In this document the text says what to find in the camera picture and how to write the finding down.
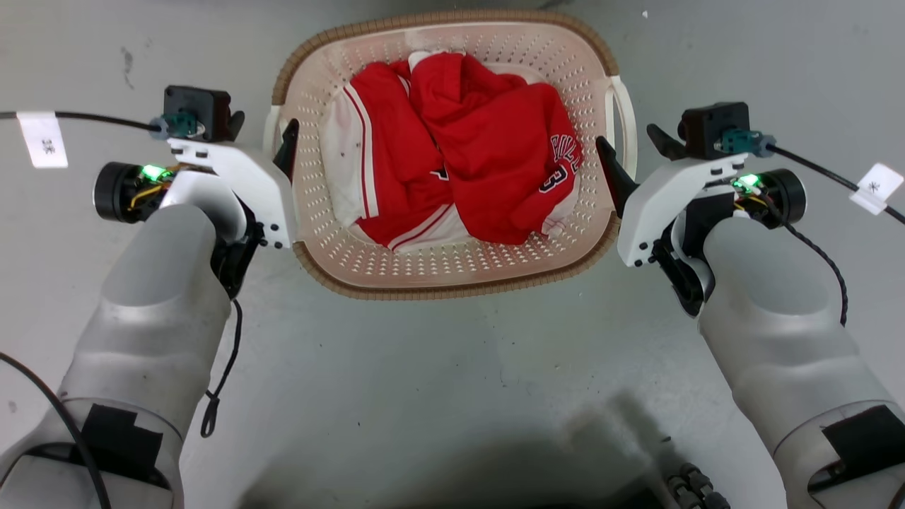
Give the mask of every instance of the pink plastic basket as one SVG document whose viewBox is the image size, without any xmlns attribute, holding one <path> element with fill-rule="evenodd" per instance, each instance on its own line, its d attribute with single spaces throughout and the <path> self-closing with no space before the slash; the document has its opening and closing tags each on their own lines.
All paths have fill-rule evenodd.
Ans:
<svg viewBox="0 0 905 509">
<path fill-rule="evenodd" d="M 415 50 L 460 51 L 496 72 L 553 84 L 584 144 L 581 189 L 567 231 L 532 236 L 524 245 L 472 241 L 409 254 L 363 243 L 333 216 L 320 158 L 319 120 L 333 94 L 371 62 L 392 62 Z M 615 128 L 620 116 L 621 132 Z M 625 170 L 634 176 L 637 134 L 628 92 L 604 41 L 587 25 L 539 11 L 456 11 L 352 24 L 315 35 L 286 62 L 273 91 L 264 135 L 300 123 L 293 188 L 301 264 L 330 290 L 361 299 L 444 299 L 504 292 L 579 274 L 603 256 L 618 233 L 613 200 L 594 138 L 621 139 Z"/>
</svg>

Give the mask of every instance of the basket rim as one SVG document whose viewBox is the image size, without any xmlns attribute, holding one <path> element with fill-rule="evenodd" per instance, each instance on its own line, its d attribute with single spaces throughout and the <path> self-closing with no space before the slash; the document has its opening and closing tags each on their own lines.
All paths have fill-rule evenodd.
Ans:
<svg viewBox="0 0 905 509">
<path fill-rule="evenodd" d="M 553 24 L 566 28 L 581 37 L 594 50 L 597 58 L 604 67 L 607 76 L 619 74 L 619 66 L 609 46 L 603 38 L 589 25 L 578 19 L 561 13 L 549 13 L 545 11 L 529 11 L 518 9 L 473 9 L 461 11 L 447 11 L 426 14 L 408 14 L 394 16 L 386 19 L 367 21 L 356 24 L 345 24 L 340 27 L 330 28 L 312 36 L 309 40 L 300 44 L 283 64 L 276 83 L 273 85 L 271 97 L 272 106 L 282 106 L 286 103 L 292 77 L 299 69 L 302 62 L 321 47 L 360 35 L 377 34 L 390 30 L 416 28 L 419 26 L 458 23 L 537 23 Z M 591 249 L 575 262 L 536 274 L 529 274 L 514 278 L 500 279 L 485 283 L 456 284 L 452 286 L 432 286 L 415 288 L 371 288 L 345 283 L 336 276 L 330 274 L 318 264 L 314 256 L 305 246 L 304 242 L 296 242 L 292 250 L 302 267 L 314 278 L 315 281 L 327 287 L 334 293 L 339 293 L 353 299 L 369 301 L 420 301 L 441 300 L 458 297 L 470 297 L 489 293 L 502 293 L 532 286 L 540 286 L 546 283 L 562 281 L 583 273 L 596 264 L 609 250 L 619 235 L 620 219 L 615 211 L 610 214 L 606 229 Z"/>
</svg>

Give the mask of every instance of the folded clothes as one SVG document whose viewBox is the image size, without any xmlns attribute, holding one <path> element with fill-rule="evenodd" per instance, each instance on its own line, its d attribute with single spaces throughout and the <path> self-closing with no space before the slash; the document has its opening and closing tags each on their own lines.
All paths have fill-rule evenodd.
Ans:
<svg viewBox="0 0 905 509">
<path fill-rule="evenodd" d="M 555 236 L 577 202 L 582 150 L 556 90 L 468 55 L 368 65 L 320 140 L 337 220 L 396 251 Z"/>
</svg>

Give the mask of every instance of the green light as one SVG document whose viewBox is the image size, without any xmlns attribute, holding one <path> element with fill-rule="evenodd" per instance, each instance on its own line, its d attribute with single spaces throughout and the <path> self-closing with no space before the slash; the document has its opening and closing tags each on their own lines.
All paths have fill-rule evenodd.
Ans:
<svg viewBox="0 0 905 509">
<path fill-rule="evenodd" d="M 142 175 L 155 182 L 157 182 L 157 179 L 160 178 L 160 176 L 163 175 L 166 171 L 166 168 L 161 168 L 160 166 L 154 166 L 152 164 L 145 165 L 141 169 Z"/>
<path fill-rule="evenodd" d="M 757 175 L 746 175 L 744 177 L 739 177 L 738 180 L 741 180 L 742 182 L 744 182 L 745 184 L 748 184 L 751 187 L 754 187 L 757 185 L 758 182 L 760 182 L 760 177 L 758 177 Z"/>
</svg>

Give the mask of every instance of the gray floor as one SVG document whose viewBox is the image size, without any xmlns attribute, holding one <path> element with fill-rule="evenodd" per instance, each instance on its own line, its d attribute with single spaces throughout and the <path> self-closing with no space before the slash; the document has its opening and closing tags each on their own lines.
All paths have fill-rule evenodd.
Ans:
<svg viewBox="0 0 905 509">
<path fill-rule="evenodd" d="M 150 119 L 166 85 L 194 84 L 228 90 L 248 114 L 240 140 L 259 143 L 275 74 L 310 35 L 476 4 L 6 0 L 0 110 Z M 757 129 L 851 179 L 878 160 L 905 169 L 902 2 L 558 4 L 611 44 L 639 125 L 672 130 L 686 108 L 744 100 Z M 168 160 L 166 146 L 140 132 L 67 122 L 63 134 L 71 167 L 35 170 L 17 125 L 0 124 L 0 348 L 52 386 L 135 232 L 95 216 L 98 169 L 110 160 Z M 660 162 L 643 140 L 639 177 Z M 835 184 L 800 175 L 812 197 L 800 229 L 846 274 L 849 329 L 893 396 L 905 399 L 905 230 L 863 212 Z M 893 203 L 905 207 L 905 198 Z M 191 507 L 595 500 L 670 456 L 704 468 L 733 507 L 784 506 L 767 452 L 664 276 L 629 270 L 615 253 L 580 277 L 523 292 L 362 303 L 320 287 L 291 254 L 268 251 L 252 264 L 241 300 L 245 342 L 217 433 L 186 442 Z M 216 377 L 229 348 L 224 341 Z M 8 369 L 0 369 L 0 388 L 3 449 L 47 404 Z"/>
</svg>

